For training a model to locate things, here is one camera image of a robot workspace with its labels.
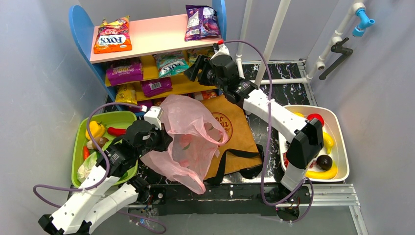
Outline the teal Fox's candy bag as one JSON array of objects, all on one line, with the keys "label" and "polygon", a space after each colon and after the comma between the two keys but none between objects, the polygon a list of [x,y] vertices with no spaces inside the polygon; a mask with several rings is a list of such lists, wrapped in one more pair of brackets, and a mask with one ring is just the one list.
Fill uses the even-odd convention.
[{"label": "teal Fox's candy bag", "polygon": [[156,61],[159,78],[175,76],[189,68],[182,51],[159,53],[153,57]]}]

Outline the purple Fox's candy bag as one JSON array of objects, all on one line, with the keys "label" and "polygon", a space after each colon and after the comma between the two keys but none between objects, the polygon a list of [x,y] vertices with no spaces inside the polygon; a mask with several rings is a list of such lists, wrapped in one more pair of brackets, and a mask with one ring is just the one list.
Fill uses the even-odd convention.
[{"label": "purple Fox's candy bag", "polygon": [[188,17],[185,41],[197,41],[221,35],[217,12],[212,7],[187,4],[185,9]]}]

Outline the pink plastic grocery bag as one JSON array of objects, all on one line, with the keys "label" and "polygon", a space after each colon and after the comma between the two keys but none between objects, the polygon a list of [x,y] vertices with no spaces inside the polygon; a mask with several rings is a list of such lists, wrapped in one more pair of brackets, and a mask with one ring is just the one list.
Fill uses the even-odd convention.
[{"label": "pink plastic grocery bag", "polygon": [[160,120],[173,141],[167,151],[151,151],[141,158],[142,162],[168,180],[179,182],[196,194],[204,194],[203,180],[213,157],[219,155],[219,147],[229,139],[226,131],[193,98],[170,95],[160,108]]}]

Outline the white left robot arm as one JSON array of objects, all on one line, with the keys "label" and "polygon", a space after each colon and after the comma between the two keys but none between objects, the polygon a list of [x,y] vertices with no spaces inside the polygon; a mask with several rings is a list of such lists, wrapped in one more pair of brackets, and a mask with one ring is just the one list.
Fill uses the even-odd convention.
[{"label": "white left robot arm", "polygon": [[172,137],[159,121],[136,120],[126,134],[116,137],[103,151],[79,188],[52,214],[38,221],[50,235],[89,235],[123,207],[149,197],[150,185],[134,176],[109,196],[105,192],[151,151],[167,151]]}]

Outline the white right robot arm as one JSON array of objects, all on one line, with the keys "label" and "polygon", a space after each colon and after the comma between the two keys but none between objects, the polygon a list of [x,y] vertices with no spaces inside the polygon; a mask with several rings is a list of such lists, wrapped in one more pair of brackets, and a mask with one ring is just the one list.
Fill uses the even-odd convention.
[{"label": "white right robot arm", "polygon": [[289,143],[288,166],[281,184],[290,191],[303,181],[312,160],[323,149],[323,125],[314,118],[295,115],[267,95],[253,82],[239,76],[236,63],[229,55],[209,58],[199,55],[184,75],[200,85],[215,86],[225,98],[262,120],[282,134]]}]

